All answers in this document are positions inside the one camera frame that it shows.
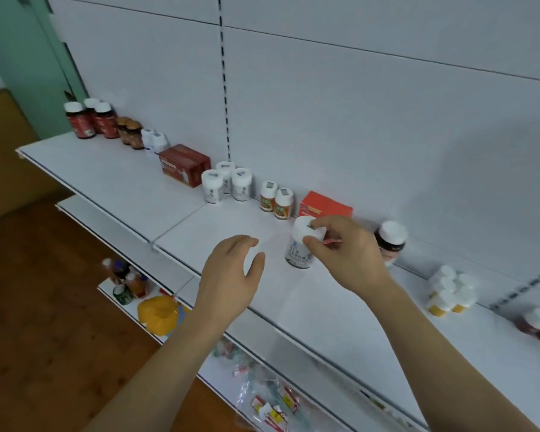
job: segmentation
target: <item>red box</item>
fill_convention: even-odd
[[[350,206],[338,203],[328,197],[310,191],[304,200],[300,203],[300,216],[309,215],[311,217],[320,218],[326,215],[343,215],[352,217],[353,210]]]
[[[162,172],[176,180],[196,188],[202,183],[202,164],[196,160],[182,155],[174,147],[167,148],[158,153],[162,162]]]
[[[186,156],[193,161],[198,162],[202,166],[202,171],[207,171],[212,169],[212,164],[210,163],[210,157],[202,154],[199,151],[192,150],[190,147],[187,147],[184,144],[176,144],[172,147],[175,151],[180,152],[183,156]]]

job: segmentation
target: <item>person's right hand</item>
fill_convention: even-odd
[[[310,224],[313,227],[326,226],[333,238],[342,239],[338,250],[330,250],[310,236],[304,237],[302,242],[344,288],[362,297],[364,293],[393,282],[371,232],[341,215],[317,218]]]

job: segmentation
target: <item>forearm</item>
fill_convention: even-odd
[[[440,431],[536,431],[389,280],[361,298],[375,314],[398,358],[424,418]]]
[[[85,431],[169,431],[196,373],[223,331],[190,312]]]

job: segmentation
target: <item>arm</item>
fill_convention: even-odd
[[[338,283],[372,310],[432,431],[539,430],[468,363],[394,282],[374,235],[346,217],[323,217],[312,225],[327,226],[342,238],[337,251],[313,237],[305,237],[304,244]]]
[[[246,276],[244,259],[257,243],[238,235],[216,246],[202,270],[194,310],[85,432],[170,430],[200,366],[254,298],[265,255],[256,255]]]

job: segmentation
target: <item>green door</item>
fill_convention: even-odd
[[[40,139],[70,131],[65,92],[85,96],[48,9],[46,0],[0,0],[0,76]]]

